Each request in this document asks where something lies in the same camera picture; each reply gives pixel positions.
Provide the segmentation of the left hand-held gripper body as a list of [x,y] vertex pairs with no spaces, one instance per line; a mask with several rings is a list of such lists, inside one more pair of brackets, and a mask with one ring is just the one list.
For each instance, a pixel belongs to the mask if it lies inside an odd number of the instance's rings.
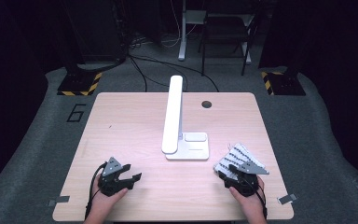
[[98,187],[101,193],[106,196],[112,196],[122,189],[126,189],[121,183],[124,179],[117,179],[118,171],[122,168],[122,166],[124,165],[122,165],[114,157],[109,159],[104,166],[98,181]]

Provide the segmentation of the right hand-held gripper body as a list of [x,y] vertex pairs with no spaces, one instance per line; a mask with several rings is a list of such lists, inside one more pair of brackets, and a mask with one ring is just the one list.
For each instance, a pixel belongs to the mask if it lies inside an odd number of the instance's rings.
[[235,175],[229,177],[228,182],[230,187],[235,188],[242,196],[249,197],[255,194],[258,190],[258,175],[268,175],[269,171],[265,168],[258,166],[252,161],[246,161],[243,164],[240,164],[238,167],[240,170],[244,171],[244,175]]

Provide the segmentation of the white grey patterned cloth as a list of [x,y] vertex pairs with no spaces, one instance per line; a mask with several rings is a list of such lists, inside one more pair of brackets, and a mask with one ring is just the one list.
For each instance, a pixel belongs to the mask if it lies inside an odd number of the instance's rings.
[[233,177],[234,174],[228,170],[228,166],[230,164],[239,166],[246,161],[252,161],[266,169],[265,165],[261,163],[244,144],[237,143],[229,149],[228,153],[213,167],[213,170],[216,174],[220,171],[229,177]]

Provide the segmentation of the white desk lamp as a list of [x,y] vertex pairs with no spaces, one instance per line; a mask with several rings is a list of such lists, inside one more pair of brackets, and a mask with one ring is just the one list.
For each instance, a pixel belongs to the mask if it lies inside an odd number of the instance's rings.
[[183,78],[170,79],[161,151],[168,160],[206,161],[209,159],[207,133],[186,133],[182,130]]

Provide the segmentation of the person's right hand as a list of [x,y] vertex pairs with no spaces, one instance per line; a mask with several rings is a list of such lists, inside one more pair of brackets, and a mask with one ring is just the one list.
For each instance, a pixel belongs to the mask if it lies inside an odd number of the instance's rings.
[[241,211],[243,212],[246,219],[248,217],[265,217],[264,216],[264,181],[258,177],[258,190],[257,192],[249,197],[242,196],[235,188],[230,187],[229,191],[235,200],[240,204]]

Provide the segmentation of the person's left hand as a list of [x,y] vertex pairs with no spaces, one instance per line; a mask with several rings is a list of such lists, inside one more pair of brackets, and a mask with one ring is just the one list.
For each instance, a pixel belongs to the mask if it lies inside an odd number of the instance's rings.
[[100,192],[98,187],[98,180],[94,181],[93,189],[92,189],[92,201],[91,201],[91,209],[89,212],[89,216],[94,217],[106,217],[110,214],[111,210],[113,209],[114,205],[121,200],[128,189],[122,189],[121,191],[115,193],[112,196],[106,196]]

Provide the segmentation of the grey tape strip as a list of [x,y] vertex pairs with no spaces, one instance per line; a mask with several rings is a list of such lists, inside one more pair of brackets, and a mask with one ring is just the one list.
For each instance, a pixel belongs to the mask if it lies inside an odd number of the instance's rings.
[[292,193],[278,198],[278,203],[279,204],[292,203],[297,199],[298,197],[294,193]]
[[50,199],[47,203],[47,206],[52,207],[55,206],[57,203],[68,203],[69,199],[69,196],[58,196],[55,199]]

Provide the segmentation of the black yellow striped stand base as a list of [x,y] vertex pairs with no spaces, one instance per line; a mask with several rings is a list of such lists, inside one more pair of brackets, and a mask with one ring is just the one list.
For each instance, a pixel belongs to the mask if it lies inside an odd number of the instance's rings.
[[81,72],[77,75],[66,75],[57,89],[58,95],[65,96],[88,96],[96,90],[101,72]]
[[262,72],[261,76],[269,95],[306,95],[297,77],[280,72]]

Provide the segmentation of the black equipment rack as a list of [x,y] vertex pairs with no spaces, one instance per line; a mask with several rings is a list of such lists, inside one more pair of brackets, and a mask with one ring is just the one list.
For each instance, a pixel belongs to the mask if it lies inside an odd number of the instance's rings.
[[125,61],[114,0],[63,0],[63,6],[85,63]]

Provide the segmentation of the black folding chair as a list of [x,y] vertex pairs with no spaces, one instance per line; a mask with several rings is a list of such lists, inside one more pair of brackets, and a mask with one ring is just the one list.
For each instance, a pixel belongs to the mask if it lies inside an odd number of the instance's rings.
[[241,49],[243,59],[241,75],[244,75],[250,49],[258,27],[259,12],[245,14],[213,14],[207,12],[203,20],[199,52],[201,53],[201,74],[205,75],[206,49],[208,45],[234,45]]

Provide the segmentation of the white table frame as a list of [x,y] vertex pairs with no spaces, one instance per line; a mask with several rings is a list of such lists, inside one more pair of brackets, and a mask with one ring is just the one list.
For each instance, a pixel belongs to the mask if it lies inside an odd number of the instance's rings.
[[188,25],[202,25],[203,17],[205,16],[206,11],[203,9],[188,9],[186,0],[181,0],[181,16],[182,19],[179,22],[179,37],[180,48],[178,51],[178,60],[180,62],[186,59],[186,41],[187,36],[190,34],[190,31],[187,30]]

